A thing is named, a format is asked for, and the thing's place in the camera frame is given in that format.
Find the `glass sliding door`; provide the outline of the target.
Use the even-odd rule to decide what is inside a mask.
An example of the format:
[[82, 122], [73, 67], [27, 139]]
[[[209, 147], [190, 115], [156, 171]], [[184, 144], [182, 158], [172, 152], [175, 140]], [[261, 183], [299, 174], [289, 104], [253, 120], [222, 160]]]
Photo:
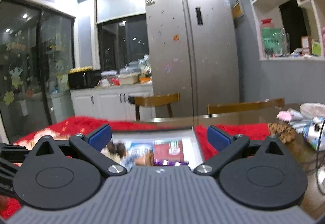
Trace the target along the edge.
[[1, 128], [10, 143], [74, 115], [74, 18], [1, 0]]

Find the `wooden chair right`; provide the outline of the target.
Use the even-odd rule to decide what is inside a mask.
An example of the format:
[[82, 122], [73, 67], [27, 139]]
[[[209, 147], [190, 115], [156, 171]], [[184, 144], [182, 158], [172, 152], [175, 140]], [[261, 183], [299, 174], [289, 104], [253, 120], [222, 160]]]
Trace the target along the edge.
[[209, 104], [207, 106], [208, 115], [226, 114], [241, 111], [261, 110], [271, 107], [283, 108], [285, 105], [284, 98], [267, 99], [264, 101], [241, 102], [238, 104]]

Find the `pink white cloth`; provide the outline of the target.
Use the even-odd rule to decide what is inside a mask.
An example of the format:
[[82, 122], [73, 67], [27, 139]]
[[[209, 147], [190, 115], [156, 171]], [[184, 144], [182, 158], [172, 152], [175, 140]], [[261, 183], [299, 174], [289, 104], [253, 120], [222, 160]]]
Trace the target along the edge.
[[281, 110], [276, 118], [280, 121], [286, 122], [290, 125], [297, 123], [297, 122], [301, 122], [305, 119], [305, 117], [303, 116], [303, 114], [301, 114], [301, 112], [296, 111], [294, 109], [289, 109], [289, 110]]

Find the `black shallow cardboard box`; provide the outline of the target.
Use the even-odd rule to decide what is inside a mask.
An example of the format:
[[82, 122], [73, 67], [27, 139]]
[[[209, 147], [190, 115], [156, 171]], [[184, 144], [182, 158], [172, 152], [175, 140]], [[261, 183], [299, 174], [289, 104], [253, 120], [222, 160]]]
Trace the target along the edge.
[[193, 170], [204, 161], [192, 127], [114, 132], [101, 153], [127, 171], [135, 166], [188, 166]]

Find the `blue crochet scrunchie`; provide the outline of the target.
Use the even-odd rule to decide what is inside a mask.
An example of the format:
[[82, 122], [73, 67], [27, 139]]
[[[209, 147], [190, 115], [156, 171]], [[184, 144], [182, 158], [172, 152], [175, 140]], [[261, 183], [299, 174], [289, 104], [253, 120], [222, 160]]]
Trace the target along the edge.
[[124, 156], [121, 159], [121, 166], [123, 166], [127, 172], [129, 172], [132, 167], [136, 164], [136, 160], [139, 158], [138, 155], [128, 155], [128, 156]]

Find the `white wall shelf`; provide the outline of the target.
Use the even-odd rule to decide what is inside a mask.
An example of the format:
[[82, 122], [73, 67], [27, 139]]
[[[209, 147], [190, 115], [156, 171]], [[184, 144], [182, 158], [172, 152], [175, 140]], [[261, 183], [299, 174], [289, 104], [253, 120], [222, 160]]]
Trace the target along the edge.
[[249, 1], [260, 60], [324, 60], [324, 0]]

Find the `white bowl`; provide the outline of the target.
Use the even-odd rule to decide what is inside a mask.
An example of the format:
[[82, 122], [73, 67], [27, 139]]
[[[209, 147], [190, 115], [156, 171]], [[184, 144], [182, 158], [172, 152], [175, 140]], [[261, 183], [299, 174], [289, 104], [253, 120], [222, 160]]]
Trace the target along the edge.
[[324, 117], [325, 105], [320, 103], [304, 103], [300, 105], [300, 112], [307, 118]]

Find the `cream plastic basin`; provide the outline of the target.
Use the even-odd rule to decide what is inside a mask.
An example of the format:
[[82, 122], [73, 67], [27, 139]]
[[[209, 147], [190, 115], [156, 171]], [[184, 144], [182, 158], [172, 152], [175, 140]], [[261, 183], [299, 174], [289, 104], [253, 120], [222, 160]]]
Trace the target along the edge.
[[119, 85], [136, 84], [139, 82], [139, 75], [137, 73], [120, 74], [117, 79]]

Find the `purple foil snack bar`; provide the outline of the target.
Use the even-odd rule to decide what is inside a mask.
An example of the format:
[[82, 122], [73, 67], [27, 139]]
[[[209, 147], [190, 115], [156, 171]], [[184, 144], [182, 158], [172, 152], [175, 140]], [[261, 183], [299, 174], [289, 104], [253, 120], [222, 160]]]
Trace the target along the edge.
[[172, 161], [172, 160], [154, 160], [154, 166], [188, 166], [187, 161]]

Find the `black microwave oven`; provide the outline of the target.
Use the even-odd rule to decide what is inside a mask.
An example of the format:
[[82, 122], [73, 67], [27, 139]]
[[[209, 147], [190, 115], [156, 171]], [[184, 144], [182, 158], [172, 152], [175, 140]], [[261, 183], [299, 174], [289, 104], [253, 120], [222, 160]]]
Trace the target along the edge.
[[68, 74], [70, 89], [91, 89], [101, 80], [100, 70], [80, 71]]

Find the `wooden chair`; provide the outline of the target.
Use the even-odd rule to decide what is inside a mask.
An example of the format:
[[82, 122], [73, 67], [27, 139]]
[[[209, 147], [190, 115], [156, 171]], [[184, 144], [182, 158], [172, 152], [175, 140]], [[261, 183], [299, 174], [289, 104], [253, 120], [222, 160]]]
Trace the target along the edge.
[[241, 102], [238, 104], [209, 104], [207, 106], [208, 115], [226, 114], [241, 111], [261, 110], [271, 107], [283, 108], [285, 105], [284, 98], [267, 99], [264, 101]]
[[137, 121], [141, 119], [141, 114], [140, 114], [141, 106], [150, 107], [150, 108], [166, 106], [169, 118], [173, 118], [173, 111], [172, 111], [171, 104], [179, 101], [180, 101], [179, 93], [157, 95], [157, 96], [150, 96], [150, 97], [135, 97], [135, 96], [128, 97], [128, 102], [131, 105], [135, 106], [135, 116]]

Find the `brown paper pyramid packet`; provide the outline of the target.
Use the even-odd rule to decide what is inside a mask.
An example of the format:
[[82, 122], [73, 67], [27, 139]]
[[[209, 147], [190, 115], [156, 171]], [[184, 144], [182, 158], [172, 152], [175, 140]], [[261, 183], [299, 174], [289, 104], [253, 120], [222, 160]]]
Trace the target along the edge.
[[154, 166], [154, 153], [152, 150], [145, 153], [143, 156], [134, 159], [138, 166]]

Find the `wooden chair left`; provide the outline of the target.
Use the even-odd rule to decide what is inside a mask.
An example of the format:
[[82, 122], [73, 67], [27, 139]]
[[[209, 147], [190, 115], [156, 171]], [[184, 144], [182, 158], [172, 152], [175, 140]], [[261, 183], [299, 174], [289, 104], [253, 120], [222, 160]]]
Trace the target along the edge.
[[128, 102], [131, 105], [135, 106], [135, 116], [137, 121], [141, 119], [141, 114], [140, 114], [141, 106], [150, 107], [150, 108], [166, 106], [169, 118], [173, 118], [173, 111], [172, 111], [171, 104], [179, 101], [180, 101], [179, 93], [157, 95], [157, 96], [150, 96], [150, 97], [135, 97], [135, 96], [128, 97]]

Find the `brown woven coaster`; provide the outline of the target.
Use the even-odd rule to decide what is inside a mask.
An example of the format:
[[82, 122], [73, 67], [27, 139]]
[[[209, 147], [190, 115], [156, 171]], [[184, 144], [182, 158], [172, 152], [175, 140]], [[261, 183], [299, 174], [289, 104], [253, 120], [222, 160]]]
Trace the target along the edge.
[[267, 123], [267, 126], [270, 135], [278, 137], [283, 144], [296, 138], [296, 131], [286, 123]]

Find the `silver double door refrigerator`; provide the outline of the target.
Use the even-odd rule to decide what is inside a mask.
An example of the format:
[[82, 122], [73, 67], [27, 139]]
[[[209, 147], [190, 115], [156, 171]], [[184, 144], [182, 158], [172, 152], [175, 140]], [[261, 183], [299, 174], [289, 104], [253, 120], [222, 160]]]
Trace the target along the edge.
[[147, 0], [155, 95], [179, 93], [175, 117], [240, 100], [234, 22], [227, 0]]

